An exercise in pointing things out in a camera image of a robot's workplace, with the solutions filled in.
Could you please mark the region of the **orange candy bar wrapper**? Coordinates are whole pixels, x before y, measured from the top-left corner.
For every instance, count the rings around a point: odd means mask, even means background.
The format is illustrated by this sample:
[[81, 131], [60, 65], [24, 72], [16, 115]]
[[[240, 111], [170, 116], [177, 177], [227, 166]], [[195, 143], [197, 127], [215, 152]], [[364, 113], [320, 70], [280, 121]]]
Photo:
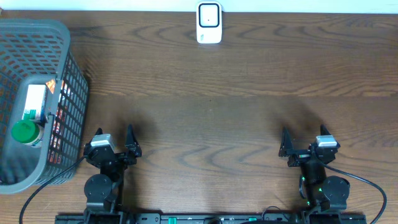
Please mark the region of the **orange candy bar wrapper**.
[[59, 152], [62, 151], [62, 140], [59, 137], [56, 137], [56, 134], [61, 136], [64, 130], [63, 124], [59, 121], [64, 122], [66, 118], [66, 114], [64, 113], [64, 111], [67, 109], [67, 107], [65, 106], [65, 94], [68, 93], [68, 86], [67, 84], [65, 84], [65, 82], [62, 82], [61, 91], [62, 93], [59, 95], [58, 98], [58, 102], [61, 104], [61, 107], [58, 107], [55, 113], [56, 118], [53, 122], [52, 135], [50, 138], [51, 151], [50, 155], [47, 156], [49, 162], [53, 164], [59, 164], [62, 160], [62, 156], [59, 154]]

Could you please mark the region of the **white green medicine box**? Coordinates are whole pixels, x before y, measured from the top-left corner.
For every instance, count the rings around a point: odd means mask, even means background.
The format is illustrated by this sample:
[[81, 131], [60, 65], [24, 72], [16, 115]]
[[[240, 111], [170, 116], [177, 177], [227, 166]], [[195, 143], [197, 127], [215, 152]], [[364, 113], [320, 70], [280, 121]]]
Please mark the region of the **white green medicine box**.
[[22, 119], [43, 122], [47, 98], [46, 85], [29, 85]]

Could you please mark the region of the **green lid white jar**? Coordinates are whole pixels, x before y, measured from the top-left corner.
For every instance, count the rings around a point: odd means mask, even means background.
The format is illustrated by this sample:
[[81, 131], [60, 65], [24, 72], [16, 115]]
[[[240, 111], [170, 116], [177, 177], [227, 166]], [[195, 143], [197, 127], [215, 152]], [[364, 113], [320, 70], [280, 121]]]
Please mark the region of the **green lid white jar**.
[[41, 147], [44, 128], [36, 122], [23, 119], [12, 127], [11, 135], [19, 143], [30, 147]]

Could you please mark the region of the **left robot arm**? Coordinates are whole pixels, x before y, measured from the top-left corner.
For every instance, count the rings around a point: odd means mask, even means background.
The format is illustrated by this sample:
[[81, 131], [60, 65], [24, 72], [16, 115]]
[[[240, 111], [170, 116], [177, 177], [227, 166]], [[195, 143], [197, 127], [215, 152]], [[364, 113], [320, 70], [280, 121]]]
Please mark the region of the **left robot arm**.
[[99, 169], [99, 174], [91, 176], [84, 187], [87, 197], [87, 210], [90, 212], [116, 213], [123, 194], [124, 172], [137, 163], [142, 149], [134, 135], [132, 125], [127, 127], [125, 152], [115, 152], [110, 134], [97, 129], [92, 140], [85, 144], [83, 155], [87, 163]]

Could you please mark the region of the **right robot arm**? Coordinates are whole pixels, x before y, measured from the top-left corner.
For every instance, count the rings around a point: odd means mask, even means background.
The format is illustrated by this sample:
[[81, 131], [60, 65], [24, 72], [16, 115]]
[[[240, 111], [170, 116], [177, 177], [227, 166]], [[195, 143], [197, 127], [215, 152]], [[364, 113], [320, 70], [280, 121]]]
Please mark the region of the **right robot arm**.
[[279, 157], [287, 157], [289, 167], [299, 167], [302, 173], [299, 191], [309, 206], [319, 212], [334, 212], [347, 208], [350, 183], [335, 175], [327, 176], [325, 166], [335, 160], [340, 144], [324, 125], [320, 135], [307, 149], [295, 149], [287, 128], [282, 129]]

